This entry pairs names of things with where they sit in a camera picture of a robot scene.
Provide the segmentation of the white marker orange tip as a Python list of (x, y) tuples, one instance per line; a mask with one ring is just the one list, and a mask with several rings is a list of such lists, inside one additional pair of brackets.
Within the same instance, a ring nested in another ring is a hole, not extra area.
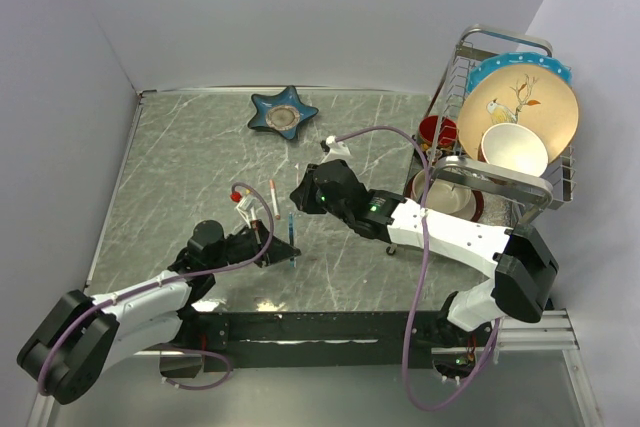
[(269, 187), (270, 187), (273, 216), (276, 220), (280, 220), (281, 214), (280, 214), (279, 203), (278, 203), (276, 183), (274, 179), (269, 180)]

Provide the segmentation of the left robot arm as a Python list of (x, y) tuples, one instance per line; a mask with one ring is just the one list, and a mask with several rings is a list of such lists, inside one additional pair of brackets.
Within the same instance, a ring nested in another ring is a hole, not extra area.
[(203, 221), (156, 277), (94, 297), (80, 290), (64, 294), (20, 349), (17, 364), (42, 394), (69, 404), (101, 373), (142, 350), (206, 346), (206, 328), (193, 305), (215, 285), (216, 273), (270, 266), (300, 254), (262, 221), (235, 234), (225, 234), (215, 220)]

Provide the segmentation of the blue pen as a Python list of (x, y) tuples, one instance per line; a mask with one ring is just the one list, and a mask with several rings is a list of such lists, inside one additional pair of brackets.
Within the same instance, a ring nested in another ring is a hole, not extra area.
[[(294, 229), (294, 215), (293, 212), (289, 212), (288, 214), (288, 238), (289, 238), (289, 245), (291, 247), (295, 247), (295, 229)], [(292, 256), (290, 258), (290, 266), (291, 268), (295, 268), (296, 267), (296, 257)]]

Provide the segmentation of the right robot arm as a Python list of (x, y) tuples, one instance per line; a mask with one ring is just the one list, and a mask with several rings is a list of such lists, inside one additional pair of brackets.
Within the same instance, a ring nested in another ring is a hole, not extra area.
[(368, 189), (343, 160), (308, 165), (290, 198), (299, 211), (331, 214), (363, 238), (420, 248), (481, 272), (483, 283), (445, 303), (437, 331), (449, 345), (460, 345), (473, 330), (503, 316), (525, 323), (542, 318), (559, 266), (530, 224), (479, 224)]

